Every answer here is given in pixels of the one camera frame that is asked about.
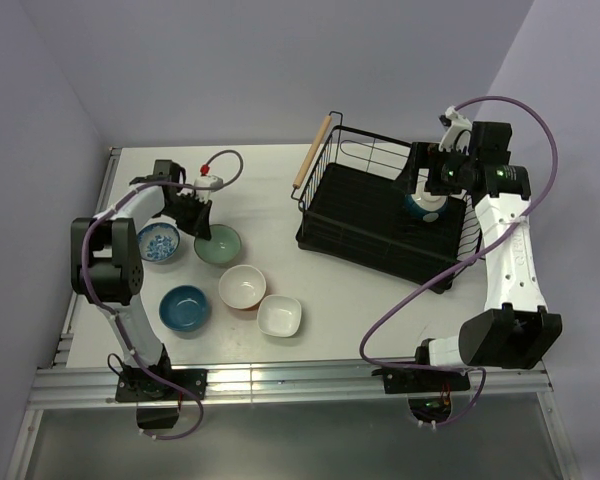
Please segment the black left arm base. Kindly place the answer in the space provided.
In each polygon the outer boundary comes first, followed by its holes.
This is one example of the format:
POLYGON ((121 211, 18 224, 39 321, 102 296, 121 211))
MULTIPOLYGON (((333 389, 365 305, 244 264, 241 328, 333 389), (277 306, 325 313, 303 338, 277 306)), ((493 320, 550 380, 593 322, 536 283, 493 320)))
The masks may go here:
MULTIPOLYGON (((168 380, 205 397, 208 371, 205 369, 175 369, 168 380)), ((151 379, 139 368, 124 368, 119 374, 115 402, 137 404, 136 423, 148 430, 170 430, 179 420, 184 394, 173 387, 151 379)))

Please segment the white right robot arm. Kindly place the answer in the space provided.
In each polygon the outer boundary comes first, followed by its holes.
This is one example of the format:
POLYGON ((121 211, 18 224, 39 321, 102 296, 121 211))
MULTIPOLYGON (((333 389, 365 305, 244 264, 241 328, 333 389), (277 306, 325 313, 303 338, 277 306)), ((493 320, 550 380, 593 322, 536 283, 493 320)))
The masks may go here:
POLYGON ((441 141, 416 145, 395 184, 413 194, 416 175, 427 170, 425 192, 470 195, 487 251, 487 292, 483 312, 457 335, 419 347, 413 378, 426 390, 437 388, 447 369, 532 369, 562 332, 562 319, 549 311, 536 275, 527 211, 531 186, 527 170, 510 162, 510 124, 471 122, 457 113, 441 122, 441 141))

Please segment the teal and white bowl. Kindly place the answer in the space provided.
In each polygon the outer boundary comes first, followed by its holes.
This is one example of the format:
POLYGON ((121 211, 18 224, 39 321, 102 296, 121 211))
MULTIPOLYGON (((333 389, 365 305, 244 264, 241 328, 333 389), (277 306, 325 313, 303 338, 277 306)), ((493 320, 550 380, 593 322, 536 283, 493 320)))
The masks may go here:
POLYGON ((427 191, 426 181, 419 180, 415 192, 405 196, 404 206, 414 218, 432 223, 444 213, 448 201, 448 196, 435 195, 427 191))

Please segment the blue white patterned bowl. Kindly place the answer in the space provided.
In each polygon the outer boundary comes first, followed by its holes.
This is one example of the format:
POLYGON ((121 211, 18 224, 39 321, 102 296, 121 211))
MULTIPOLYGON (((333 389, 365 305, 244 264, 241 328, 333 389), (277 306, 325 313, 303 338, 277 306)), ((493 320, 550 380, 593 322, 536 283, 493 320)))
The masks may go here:
POLYGON ((141 259, 162 263, 171 259, 180 246, 180 233, 169 223, 146 225, 136 236, 141 259))

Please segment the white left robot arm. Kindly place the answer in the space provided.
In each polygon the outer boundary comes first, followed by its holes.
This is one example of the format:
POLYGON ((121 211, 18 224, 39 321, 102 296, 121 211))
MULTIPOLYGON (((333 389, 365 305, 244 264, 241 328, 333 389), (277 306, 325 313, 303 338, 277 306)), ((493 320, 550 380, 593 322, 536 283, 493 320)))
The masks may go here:
POLYGON ((123 358, 122 389, 141 400, 197 398, 197 379, 173 370, 140 298, 144 282, 137 232, 165 215, 185 233, 210 239, 212 192, 224 182, 204 165, 187 183, 183 167, 158 160, 151 174, 134 178, 127 193, 107 210, 71 224, 71 284, 107 318, 123 358))

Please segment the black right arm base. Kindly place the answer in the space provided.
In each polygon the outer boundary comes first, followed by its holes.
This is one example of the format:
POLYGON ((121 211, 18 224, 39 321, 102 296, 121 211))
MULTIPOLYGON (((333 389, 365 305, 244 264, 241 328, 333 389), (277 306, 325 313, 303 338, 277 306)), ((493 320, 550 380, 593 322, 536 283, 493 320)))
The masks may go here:
POLYGON ((381 367, 372 375, 381 378, 388 395, 464 392, 471 387, 468 375, 455 370, 381 367))

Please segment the pale green ceramic bowl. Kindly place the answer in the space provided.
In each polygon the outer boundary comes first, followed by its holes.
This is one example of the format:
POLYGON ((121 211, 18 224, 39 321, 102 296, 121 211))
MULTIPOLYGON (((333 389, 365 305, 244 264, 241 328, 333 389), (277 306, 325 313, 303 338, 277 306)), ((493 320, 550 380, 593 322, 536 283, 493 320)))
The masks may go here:
POLYGON ((242 239, 238 232, 224 224, 210 226, 211 239, 196 238, 194 251, 198 258, 211 265, 232 263, 242 250, 242 239))

